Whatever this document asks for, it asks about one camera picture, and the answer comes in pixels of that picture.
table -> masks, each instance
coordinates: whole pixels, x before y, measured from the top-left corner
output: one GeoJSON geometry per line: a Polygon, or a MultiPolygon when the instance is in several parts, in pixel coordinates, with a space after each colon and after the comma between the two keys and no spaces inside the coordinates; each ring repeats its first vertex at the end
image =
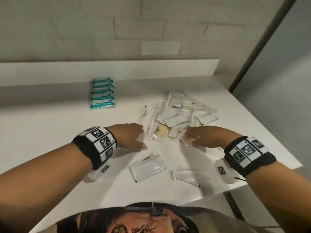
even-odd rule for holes
{"type": "MultiPolygon", "coordinates": [[[[6,101],[0,101],[0,173],[70,142],[78,132],[93,125],[135,123],[142,106],[162,102],[166,91],[178,90],[185,90],[199,101],[218,109],[216,115],[219,120],[212,125],[254,135],[289,168],[301,166],[212,76],[120,80],[115,81],[115,87],[116,108],[106,111],[89,108],[89,83],[2,88],[2,98],[6,101]]],[[[79,183],[32,232],[80,211],[143,201],[182,205],[246,184],[244,181],[224,184],[215,176],[213,185],[201,190],[182,181],[173,181],[169,170],[175,170],[177,166],[213,168],[214,161],[224,156],[223,152],[209,148],[205,153],[196,148],[187,150],[178,140],[169,139],[162,143],[146,141],[146,145],[146,151],[114,156],[111,160],[113,168],[104,174],[105,178],[93,183],[79,183]],[[135,183],[128,165],[153,149],[162,156],[167,170],[135,183]]]]}

hand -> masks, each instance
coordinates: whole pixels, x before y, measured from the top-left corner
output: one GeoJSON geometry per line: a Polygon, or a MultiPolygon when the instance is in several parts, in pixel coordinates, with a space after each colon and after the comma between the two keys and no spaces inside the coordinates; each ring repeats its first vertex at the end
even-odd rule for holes
{"type": "Polygon", "coordinates": [[[242,135],[221,127],[201,126],[187,127],[185,136],[196,139],[192,142],[192,146],[221,147],[225,149],[232,141],[242,135]]]}
{"type": "Polygon", "coordinates": [[[110,127],[107,127],[109,131],[115,136],[118,147],[126,148],[126,149],[133,149],[139,148],[143,149],[146,145],[142,142],[136,140],[144,130],[142,129],[143,126],[137,123],[126,123],[126,124],[116,124],[110,127]]]}

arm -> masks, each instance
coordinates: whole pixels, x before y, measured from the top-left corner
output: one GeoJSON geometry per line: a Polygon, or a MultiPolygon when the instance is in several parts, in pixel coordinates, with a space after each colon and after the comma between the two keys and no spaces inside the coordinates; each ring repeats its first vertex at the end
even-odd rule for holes
{"type": "MultiPolygon", "coordinates": [[[[241,134],[215,126],[187,128],[186,135],[198,138],[194,146],[225,149],[241,134]]],[[[311,184],[279,162],[262,166],[246,176],[256,196],[285,232],[311,229],[311,184]]]]}
{"type": "MultiPolygon", "coordinates": [[[[135,140],[138,124],[108,127],[119,147],[144,148],[135,140]]],[[[29,232],[92,170],[74,143],[52,150],[0,175],[0,222],[14,232],[29,232]]]]}

black wristband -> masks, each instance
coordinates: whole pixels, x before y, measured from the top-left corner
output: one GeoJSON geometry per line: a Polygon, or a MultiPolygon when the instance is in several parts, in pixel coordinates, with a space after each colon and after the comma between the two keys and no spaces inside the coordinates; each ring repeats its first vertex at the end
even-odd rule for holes
{"type": "Polygon", "coordinates": [[[115,136],[108,129],[99,126],[79,133],[72,143],[91,160],[93,170],[100,168],[117,148],[115,136]]]}
{"type": "Polygon", "coordinates": [[[254,137],[239,137],[224,152],[228,164],[243,177],[276,161],[275,156],[254,137]]]}

wall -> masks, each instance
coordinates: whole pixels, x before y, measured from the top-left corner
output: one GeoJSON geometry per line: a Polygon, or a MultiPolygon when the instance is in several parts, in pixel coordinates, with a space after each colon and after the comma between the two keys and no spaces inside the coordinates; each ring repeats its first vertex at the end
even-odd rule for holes
{"type": "Polygon", "coordinates": [[[220,58],[229,85],[284,0],[0,0],[0,61],[220,58]]]}
{"type": "Polygon", "coordinates": [[[305,166],[311,179],[311,0],[297,0],[234,96],[305,166]]]}

